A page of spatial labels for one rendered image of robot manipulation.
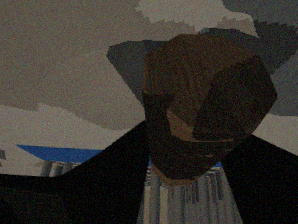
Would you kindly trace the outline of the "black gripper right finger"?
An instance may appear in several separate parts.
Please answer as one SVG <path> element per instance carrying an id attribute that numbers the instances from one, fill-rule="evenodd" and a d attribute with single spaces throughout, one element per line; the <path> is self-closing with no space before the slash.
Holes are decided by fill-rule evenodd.
<path id="1" fill-rule="evenodd" d="M 298 156 L 250 135 L 221 164 L 242 224 L 298 224 Z"/>

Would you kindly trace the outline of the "blue flat strip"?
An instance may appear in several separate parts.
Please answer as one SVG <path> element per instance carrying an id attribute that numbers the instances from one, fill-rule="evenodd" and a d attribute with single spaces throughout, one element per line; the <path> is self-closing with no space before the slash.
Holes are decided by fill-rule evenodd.
<path id="1" fill-rule="evenodd" d="M 69 163 L 84 164 L 90 157 L 100 153 L 100 149 L 80 148 L 49 148 L 36 147 L 36 145 L 19 145 L 29 153 L 47 161 L 69 161 Z"/>

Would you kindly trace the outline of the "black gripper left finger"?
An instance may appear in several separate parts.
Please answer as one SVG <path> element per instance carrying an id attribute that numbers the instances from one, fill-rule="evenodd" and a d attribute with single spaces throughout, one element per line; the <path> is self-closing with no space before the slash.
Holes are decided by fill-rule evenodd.
<path id="1" fill-rule="evenodd" d="M 149 157 L 144 120 L 63 175 L 0 173 L 0 224 L 137 224 Z"/>

